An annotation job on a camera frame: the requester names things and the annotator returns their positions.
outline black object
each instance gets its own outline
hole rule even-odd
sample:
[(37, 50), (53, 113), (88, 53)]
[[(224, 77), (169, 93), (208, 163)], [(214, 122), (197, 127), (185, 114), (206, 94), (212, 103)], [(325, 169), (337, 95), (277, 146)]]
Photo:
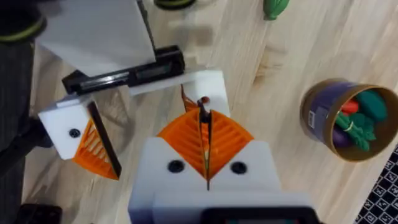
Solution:
[(108, 155), (109, 160), (111, 161), (110, 164), (113, 168), (113, 171), (120, 177), (120, 173), (122, 172), (122, 166), (119, 163), (118, 157), (113, 150), (111, 140), (109, 140), (108, 134), (106, 133), (106, 129), (104, 123), (102, 123), (100, 112), (98, 112), (97, 106), (94, 102), (91, 102), (87, 105), (87, 109), (90, 112), (91, 118), (93, 119), (95, 126), (97, 128), (98, 134), (104, 144), (105, 151)]
[(248, 207), (209, 208), (201, 215), (201, 223), (274, 223), (276, 220), (292, 220), (298, 224), (321, 224), (310, 207)]
[(190, 7), (196, 0), (155, 0), (155, 5), (164, 10), (180, 10)]
[(13, 224), (61, 224), (62, 209), (58, 206), (23, 204)]
[(181, 160), (173, 160), (169, 162), (167, 169), (173, 174), (178, 174), (179, 172), (184, 170), (184, 163)]
[(83, 95), (94, 91), (127, 85), (129, 87), (182, 75), (185, 70), (183, 55), (173, 45), (155, 50), (156, 62), (133, 68), (88, 77), (79, 70), (65, 77), (62, 82), (68, 94)]
[(34, 4), (0, 6), (0, 42), (12, 44), (32, 40), (47, 25)]
[(31, 118), (10, 145), (0, 151), (0, 178), (36, 146), (51, 147), (52, 143), (43, 124)]
[(245, 174), (248, 171), (248, 167), (243, 162), (233, 162), (231, 164), (231, 170), (235, 174)]
[(398, 145), (359, 211), (355, 223), (398, 223)]
[(76, 128), (72, 128), (71, 130), (69, 130), (69, 135), (72, 138), (77, 138), (80, 136), (80, 131), (77, 130)]

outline small orange object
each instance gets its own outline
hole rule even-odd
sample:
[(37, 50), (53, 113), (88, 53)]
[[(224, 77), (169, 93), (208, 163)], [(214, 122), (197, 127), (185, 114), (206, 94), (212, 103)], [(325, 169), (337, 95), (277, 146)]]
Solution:
[(238, 123), (211, 110), (211, 125), (200, 121), (200, 108), (190, 110), (166, 126), (163, 138), (207, 181), (253, 137)]
[(79, 148), (72, 160), (96, 174), (114, 180), (119, 179), (110, 163), (108, 153), (92, 119), (89, 120), (86, 126)]
[(122, 167), (113, 151), (95, 103), (89, 103), (87, 110), (91, 118), (72, 160), (103, 177), (119, 180)]

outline wooden table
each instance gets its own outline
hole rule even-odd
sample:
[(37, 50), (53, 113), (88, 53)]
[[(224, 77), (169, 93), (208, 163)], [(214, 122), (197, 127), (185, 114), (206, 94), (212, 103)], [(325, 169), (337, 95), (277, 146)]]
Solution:
[[(398, 90), (397, 1), (291, 0), (272, 22), (263, 21), (260, 0), (199, 0), (184, 12), (145, 4), (157, 47), (178, 44), (188, 67), (222, 69), (232, 118), (270, 144), (283, 189), (309, 193), (325, 223), (352, 223), (393, 145), (367, 162), (342, 161), (304, 135), (300, 100), (335, 77)], [(73, 70), (36, 50), (33, 113), (65, 94), (60, 80)], [(179, 94), (177, 87), (134, 98), (127, 88), (96, 94), (123, 167), (120, 181), (37, 149), (27, 157), (24, 201), (61, 206), (63, 223), (129, 223), (142, 144), (183, 113)]]

